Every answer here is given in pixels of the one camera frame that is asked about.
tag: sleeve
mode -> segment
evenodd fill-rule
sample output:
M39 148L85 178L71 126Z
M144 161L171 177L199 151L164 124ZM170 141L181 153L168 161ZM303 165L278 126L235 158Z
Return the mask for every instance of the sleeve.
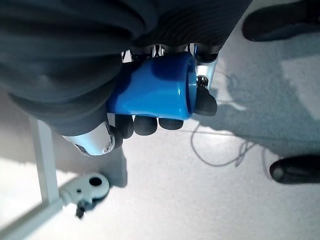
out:
M104 121L120 53L157 24L152 0L2 0L0 87L64 136Z

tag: white floor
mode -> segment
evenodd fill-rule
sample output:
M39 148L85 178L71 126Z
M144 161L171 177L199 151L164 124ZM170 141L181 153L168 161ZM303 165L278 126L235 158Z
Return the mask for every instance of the white floor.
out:
M280 2L255 0L248 13ZM240 22L211 92L215 117L134 135L109 159L83 157L55 135L59 183L102 171L115 187L83 220L68 207L28 239L318 240L320 185L277 184L268 170L282 156L320 153L320 34L255 43ZM0 227L40 200L25 121L17 109L0 116Z

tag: black object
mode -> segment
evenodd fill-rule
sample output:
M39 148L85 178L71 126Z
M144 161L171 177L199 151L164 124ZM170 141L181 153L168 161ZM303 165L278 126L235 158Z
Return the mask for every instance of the black object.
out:
M157 130L158 123L156 117L135 116L133 122L134 131L141 136L154 134Z
M255 42L282 40L320 32L320 1L264 7L249 14L242 25L243 36Z
M115 127L119 129L122 137L128 139L134 133L134 121L131 115L115 115Z
M216 99L204 86L198 86L196 89L194 113L202 116L214 116L217 113Z
M320 183L320 155L287 157L270 166L273 180L281 184Z
M122 146L122 143L124 142L124 137L117 127L110 126L110 130L114 136L114 142L115 142L114 149L117 149Z
M178 130L182 128L184 121L169 118L159 118L159 125L167 130Z
M106 197L107 195L101 198L94 198L92 199L92 203L88 203L87 201L78 202L78 204L76 205L75 216L79 219L82 219L85 212L95 209L95 207L100 204Z
M89 179L89 183L91 186L98 187L102 184L102 180L95 176Z
M135 46L205 44L218 52L252 0L161 1L156 27Z

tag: blue cup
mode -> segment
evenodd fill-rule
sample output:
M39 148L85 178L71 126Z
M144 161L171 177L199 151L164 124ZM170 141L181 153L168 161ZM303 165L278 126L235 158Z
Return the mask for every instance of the blue cup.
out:
M197 76L189 52L124 63L116 78L109 113L187 120L194 112Z

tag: black shoe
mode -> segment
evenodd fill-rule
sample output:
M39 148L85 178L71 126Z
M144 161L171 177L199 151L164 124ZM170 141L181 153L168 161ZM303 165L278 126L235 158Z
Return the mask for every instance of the black shoe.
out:
M249 41L283 40L320 32L320 0L305 0L261 8L249 14L242 34Z
M320 155L281 159L270 166L270 175L281 184L319 184Z

